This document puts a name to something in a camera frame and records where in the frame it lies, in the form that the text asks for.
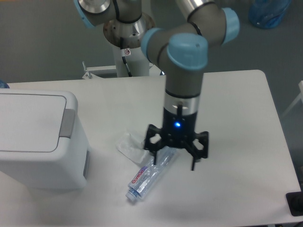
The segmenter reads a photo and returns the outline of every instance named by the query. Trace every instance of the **white table surface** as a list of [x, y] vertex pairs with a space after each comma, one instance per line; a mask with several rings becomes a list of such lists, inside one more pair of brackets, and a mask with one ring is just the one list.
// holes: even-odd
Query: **white table surface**
[[266, 77], [258, 70], [207, 73], [196, 132], [210, 132], [209, 158], [190, 171], [186, 152], [143, 202], [127, 184], [138, 167], [115, 141], [127, 127], [161, 126], [165, 77], [10, 84], [73, 92], [92, 146], [78, 191], [30, 189], [0, 173], [0, 226], [237, 227], [297, 222], [285, 194], [300, 187]]

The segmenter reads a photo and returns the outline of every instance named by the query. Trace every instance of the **robotic arm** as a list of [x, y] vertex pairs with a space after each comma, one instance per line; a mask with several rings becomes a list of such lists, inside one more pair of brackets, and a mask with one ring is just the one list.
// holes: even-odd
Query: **robotic arm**
[[[208, 47], [222, 45], [238, 35], [236, 13], [230, 8], [218, 8], [214, 0], [176, 0], [187, 23], [164, 31], [153, 28], [151, 18], [142, 14], [141, 0], [74, 2], [87, 26], [113, 20], [104, 25], [107, 40], [120, 49], [141, 46], [145, 57], [165, 72], [162, 128], [149, 125], [144, 149], [154, 155], [156, 164], [157, 152], [164, 146], [185, 148], [193, 156], [194, 170], [196, 162], [208, 157], [208, 132], [195, 133]], [[152, 143], [156, 134], [161, 139]], [[203, 148], [198, 149], [194, 140]]]
[[[185, 148], [195, 162], [208, 157], [208, 132], [195, 133], [203, 70], [208, 47], [234, 39], [240, 28], [231, 9], [219, 9], [213, 0], [177, 0], [187, 23], [169, 31], [149, 30], [141, 48], [150, 62], [166, 73], [162, 129], [150, 124], [144, 149], [154, 155], [164, 146]], [[156, 143], [151, 138], [159, 134]], [[203, 149], [197, 149], [198, 140]]]

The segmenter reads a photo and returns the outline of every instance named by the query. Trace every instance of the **light blue joint cap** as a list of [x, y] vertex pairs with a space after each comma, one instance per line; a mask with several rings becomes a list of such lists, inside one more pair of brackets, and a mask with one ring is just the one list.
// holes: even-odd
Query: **light blue joint cap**
[[83, 13], [82, 9], [80, 8], [79, 6], [79, 3], [78, 3], [78, 0], [74, 0], [74, 4], [75, 4], [75, 7], [82, 19], [82, 21], [84, 22], [85, 24], [85, 27], [87, 28], [95, 28], [95, 26], [93, 26], [90, 21], [86, 18], [85, 14]]
[[192, 33], [173, 35], [167, 48], [169, 59], [189, 71], [201, 70], [207, 65], [207, 51], [207, 40]]
[[223, 8], [226, 16], [226, 33], [223, 44], [236, 38], [240, 31], [240, 21], [235, 11], [231, 8]]
[[161, 31], [161, 30], [163, 30], [163, 29], [161, 29], [161, 28], [152, 28], [152, 29], [148, 30], [148, 31], [145, 33], [143, 39], [141, 40], [141, 50], [142, 50], [144, 56], [145, 56], [147, 59], [148, 59], [148, 56], [147, 56], [147, 47], [148, 47], [148, 43], [149, 43], [151, 37], [152, 37], [156, 32]]

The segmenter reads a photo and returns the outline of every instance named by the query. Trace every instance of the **blue led light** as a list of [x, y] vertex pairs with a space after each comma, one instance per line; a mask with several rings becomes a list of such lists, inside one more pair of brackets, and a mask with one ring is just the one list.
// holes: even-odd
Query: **blue led light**
[[175, 127], [179, 128], [181, 126], [181, 124], [179, 122], [175, 123]]

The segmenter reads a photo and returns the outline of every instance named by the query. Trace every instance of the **red logo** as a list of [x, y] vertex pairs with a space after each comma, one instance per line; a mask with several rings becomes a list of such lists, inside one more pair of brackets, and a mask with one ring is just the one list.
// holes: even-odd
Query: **red logo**
[[144, 171], [147, 169], [146, 166], [144, 166], [142, 169], [139, 170], [137, 176], [132, 180], [132, 183], [136, 183], [137, 180], [140, 178], [140, 176], [144, 173]]

